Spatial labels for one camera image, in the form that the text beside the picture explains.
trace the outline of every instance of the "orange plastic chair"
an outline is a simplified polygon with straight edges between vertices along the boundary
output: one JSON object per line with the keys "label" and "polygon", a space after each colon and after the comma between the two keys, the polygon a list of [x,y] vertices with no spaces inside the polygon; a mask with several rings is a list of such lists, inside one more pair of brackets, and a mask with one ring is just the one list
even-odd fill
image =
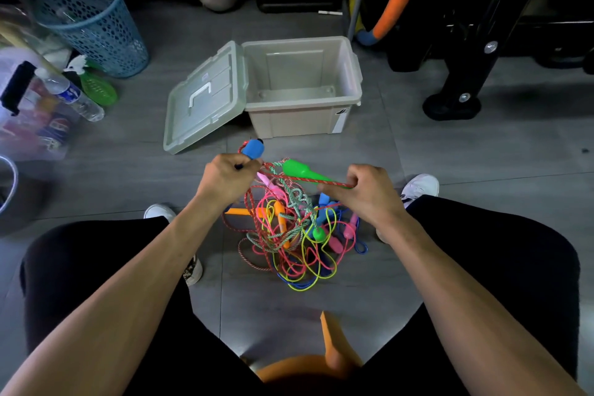
{"label": "orange plastic chair", "polygon": [[256,372],[267,386],[283,395],[328,394],[361,366],[359,355],[346,340],[337,318],[330,312],[320,317],[325,355],[300,355],[270,364]]}

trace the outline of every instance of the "bottle label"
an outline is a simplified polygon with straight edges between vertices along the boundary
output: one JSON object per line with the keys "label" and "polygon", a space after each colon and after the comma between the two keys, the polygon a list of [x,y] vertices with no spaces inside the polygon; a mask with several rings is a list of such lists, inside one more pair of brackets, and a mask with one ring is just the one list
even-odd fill
{"label": "bottle label", "polygon": [[70,84],[66,91],[61,92],[60,94],[56,94],[56,96],[58,96],[67,104],[71,104],[73,102],[76,102],[80,97],[80,89],[78,89],[73,84]]}

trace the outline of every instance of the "person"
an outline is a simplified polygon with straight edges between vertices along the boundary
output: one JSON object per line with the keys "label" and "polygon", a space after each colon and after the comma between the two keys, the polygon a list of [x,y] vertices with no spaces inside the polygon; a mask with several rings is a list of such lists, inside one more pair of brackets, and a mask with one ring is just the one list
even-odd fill
{"label": "person", "polygon": [[[188,394],[197,380],[266,394],[194,316],[181,278],[260,166],[218,155],[171,222],[82,221],[37,239],[21,282],[30,354],[2,396]],[[347,182],[320,189],[379,229],[424,303],[341,394],[585,394],[575,382],[579,262],[564,237],[435,197],[429,177],[407,185],[407,208],[381,168],[351,165]]]}

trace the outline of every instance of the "perforated plastic basket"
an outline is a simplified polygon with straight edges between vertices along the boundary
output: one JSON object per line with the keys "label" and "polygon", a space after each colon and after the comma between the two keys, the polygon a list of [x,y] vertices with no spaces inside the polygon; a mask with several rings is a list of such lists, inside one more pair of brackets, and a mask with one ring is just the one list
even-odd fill
{"label": "perforated plastic basket", "polygon": [[36,0],[34,17],[113,77],[130,77],[149,63],[123,0]]}

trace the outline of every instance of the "white shoe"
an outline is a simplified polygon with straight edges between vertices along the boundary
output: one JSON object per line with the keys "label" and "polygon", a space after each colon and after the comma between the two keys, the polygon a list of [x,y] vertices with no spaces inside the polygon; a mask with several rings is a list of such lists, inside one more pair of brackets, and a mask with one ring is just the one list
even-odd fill
{"label": "white shoe", "polygon": [[152,204],[144,212],[143,218],[144,219],[146,219],[146,218],[158,218],[159,216],[165,217],[165,219],[167,219],[167,222],[171,223],[174,220],[176,214],[167,205],[163,205],[163,204]]}
{"label": "white shoe", "polygon": [[[408,208],[410,204],[422,195],[438,196],[439,193],[440,183],[436,177],[430,174],[419,174],[405,185],[400,198],[405,208]],[[375,229],[375,234],[382,243],[388,243],[379,230]]]}
{"label": "white shoe", "polygon": [[[144,212],[143,218],[157,218],[159,216],[165,217],[167,222],[171,223],[176,214],[173,210],[171,210],[167,205],[163,204],[152,204],[150,207],[146,209]],[[188,284],[188,287],[194,285],[200,278],[202,277],[202,263],[197,257],[194,255],[188,267],[183,272],[183,279]]]}

